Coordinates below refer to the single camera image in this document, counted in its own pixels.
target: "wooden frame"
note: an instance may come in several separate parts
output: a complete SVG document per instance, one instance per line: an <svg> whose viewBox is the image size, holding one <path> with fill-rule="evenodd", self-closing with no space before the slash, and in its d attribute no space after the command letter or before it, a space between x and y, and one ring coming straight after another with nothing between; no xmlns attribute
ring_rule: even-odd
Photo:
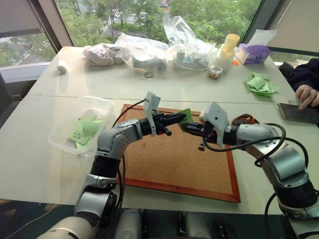
<svg viewBox="0 0 319 239"><path fill-rule="evenodd" d="M124 104L122 112L124 112L130 106L132 106L132 105ZM143 107L142 106L135 106L132 109L143 110ZM165 108L158 108L158 111L163 112L163 113L179 112L179 110L172 110L172 109L165 109ZM194 116L199 116L199 114L200 114L199 112L192 112L192 115L194 115ZM119 119L119 122L124 121L125 116L126 116L126 114L124 114ZM240 203L240 194L239 194L239 188L238 188L238 183L237 183L237 176L236 176L232 152L231 151L226 152L226 157L227 157L230 182L231 182L231 189L232 189L231 194L222 193L222 192L207 191L207 190L196 189L196 188L181 187L181 186L175 186L175 185L169 185L169 184L163 184L163 183L157 183L157 182L148 182L148 181L139 180L139 179L132 179L132 178L126 178L125 183L126 183L126 185L130 185L130 186L163 190L163 191L168 191L168 192L175 192L175 193L181 193L181 194L187 194L187 195L200 196L200 197L206 197L206 198L211 198L211 199Z"/></svg>

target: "clear plastic bag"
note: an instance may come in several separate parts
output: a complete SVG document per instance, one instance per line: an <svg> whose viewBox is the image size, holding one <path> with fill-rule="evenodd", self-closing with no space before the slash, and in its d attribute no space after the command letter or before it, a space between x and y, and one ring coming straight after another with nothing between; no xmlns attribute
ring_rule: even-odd
<svg viewBox="0 0 319 239"><path fill-rule="evenodd" d="M115 42L121 50L117 57L132 68L140 69L147 78L167 70L166 43L122 33Z"/></svg>
<svg viewBox="0 0 319 239"><path fill-rule="evenodd" d="M215 44L203 42L181 16L172 17L164 25L169 40L167 53L172 56L175 69L203 71L217 52Z"/></svg>
<svg viewBox="0 0 319 239"><path fill-rule="evenodd" d="M85 46L82 56L90 66L120 65L123 61L116 56L120 50L119 46L100 43L94 46Z"/></svg>

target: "cork board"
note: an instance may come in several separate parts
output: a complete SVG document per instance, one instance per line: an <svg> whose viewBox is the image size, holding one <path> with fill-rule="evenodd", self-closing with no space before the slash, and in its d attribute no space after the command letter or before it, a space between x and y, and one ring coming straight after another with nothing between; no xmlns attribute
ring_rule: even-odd
<svg viewBox="0 0 319 239"><path fill-rule="evenodd" d="M124 105L122 112L130 106ZM199 114L192 112L194 121L199 121ZM143 118L143 107L136 106L119 121ZM232 152L200 151L200 137L182 132L177 124L168 128L171 136L147 135L128 146L126 185L240 203Z"/></svg>

